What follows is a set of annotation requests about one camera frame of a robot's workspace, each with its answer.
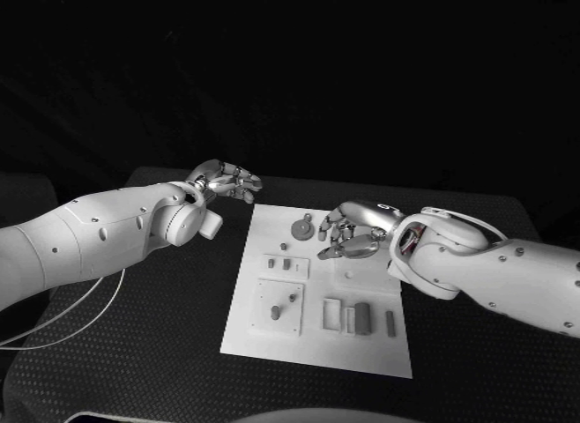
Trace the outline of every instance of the black background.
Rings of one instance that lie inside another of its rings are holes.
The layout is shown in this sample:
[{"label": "black background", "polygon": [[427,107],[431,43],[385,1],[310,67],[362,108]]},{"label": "black background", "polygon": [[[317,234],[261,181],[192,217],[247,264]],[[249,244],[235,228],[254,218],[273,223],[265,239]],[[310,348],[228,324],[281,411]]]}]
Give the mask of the black background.
[{"label": "black background", "polygon": [[65,202],[218,158],[577,219],[580,6],[198,3],[0,1],[2,171]]}]

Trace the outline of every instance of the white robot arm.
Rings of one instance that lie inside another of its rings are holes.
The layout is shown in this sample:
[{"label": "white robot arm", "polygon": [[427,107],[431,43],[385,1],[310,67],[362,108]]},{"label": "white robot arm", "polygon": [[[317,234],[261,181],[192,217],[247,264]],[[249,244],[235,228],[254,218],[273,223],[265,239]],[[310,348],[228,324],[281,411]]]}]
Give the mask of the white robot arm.
[{"label": "white robot arm", "polygon": [[159,183],[77,198],[22,225],[0,229],[0,311],[55,286],[114,274],[222,224],[208,210],[216,195],[252,202],[260,178],[209,160],[185,182]]},{"label": "white robot arm", "polygon": [[[480,230],[453,216],[492,230]],[[371,234],[353,237],[353,228]],[[460,291],[493,312],[580,338],[580,252],[525,240],[509,240],[484,222],[427,207],[412,216],[386,204],[349,201],[327,215],[319,239],[330,247],[319,258],[363,258],[389,248],[391,276],[425,294],[453,300]]]}]

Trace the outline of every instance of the white board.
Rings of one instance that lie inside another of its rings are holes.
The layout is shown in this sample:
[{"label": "white board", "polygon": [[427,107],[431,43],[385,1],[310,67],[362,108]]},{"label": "white board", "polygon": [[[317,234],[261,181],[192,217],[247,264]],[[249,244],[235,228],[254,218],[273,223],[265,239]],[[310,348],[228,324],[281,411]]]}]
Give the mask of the white board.
[{"label": "white board", "polygon": [[[290,227],[306,213],[311,214],[316,234],[309,241],[298,241]],[[326,215],[320,210],[254,206],[221,353],[412,378],[401,282],[385,271],[389,252],[382,250],[362,260],[319,260],[317,252],[329,245],[317,240]],[[287,270],[284,259],[290,259]],[[300,295],[290,301],[296,288]],[[352,308],[359,302],[371,304],[368,336],[352,333]],[[340,310],[335,330],[324,328],[324,304],[333,305],[335,313],[336,307]],[[280,307],[277,320],[271,318],[273,306]],[[394,338],[388,337],[386,311],[394,314]]]}]

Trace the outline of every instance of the table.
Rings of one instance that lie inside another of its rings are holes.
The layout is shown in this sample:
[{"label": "table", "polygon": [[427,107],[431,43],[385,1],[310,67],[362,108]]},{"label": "table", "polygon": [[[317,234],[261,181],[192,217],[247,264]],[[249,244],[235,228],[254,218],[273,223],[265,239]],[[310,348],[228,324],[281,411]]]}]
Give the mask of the table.
[{"label": "table", "polygon": [[[127,186],[182,180],[187,170],[140,167]],[[463,212],[509,237],[538,241],[509,197],[264,177],[260,204],[330,210],[362,198],[415,213]],[[424,422],[580,421],[580,340],[512,321],[464,294],[440,301],[402,285],[414,379],[368,375],[219,353],[252,207],[228,198],[213,241],[196,237],[128,268],[118,298],[79,336],[22,352],[6,378],[10,421],[56,423],[75,412],[226,422],[296,407],[342,407]],[[27,345],[59,339],[98,313],[115,288],[92,297]],[[51,318],[91,282],[64,286]]]}]

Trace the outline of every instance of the textured fabric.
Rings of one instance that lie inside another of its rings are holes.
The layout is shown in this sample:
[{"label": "textured fabric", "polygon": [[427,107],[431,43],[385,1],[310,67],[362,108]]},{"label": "textured fabric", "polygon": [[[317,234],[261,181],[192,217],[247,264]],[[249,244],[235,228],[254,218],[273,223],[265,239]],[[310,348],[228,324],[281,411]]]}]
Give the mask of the textured fabric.
[{"label": "textured fabric", "polygon": [[[140,168],[128,186],[187,171]],[[260,204],[330,210],[353,198],[414,213],[463,212],[510,237],[538,240],[508,197],[264,177]],[[490,313],[460,294],[438,301],[404,284],[414,379],[301,366],[219,353],[252,207],[219,198],[213,241],[196,237],[128,268],[117,302],[75,338],[22,352],[6,380],[13,423],[56,423],[79,411],[175,422],[226,422],[260,412],[336,407],[425,422],[580,422],[580,340]],[[101,309],[118,276],[27,345],[61,338]],[[51,318],[89,288],[64,286]]]}]

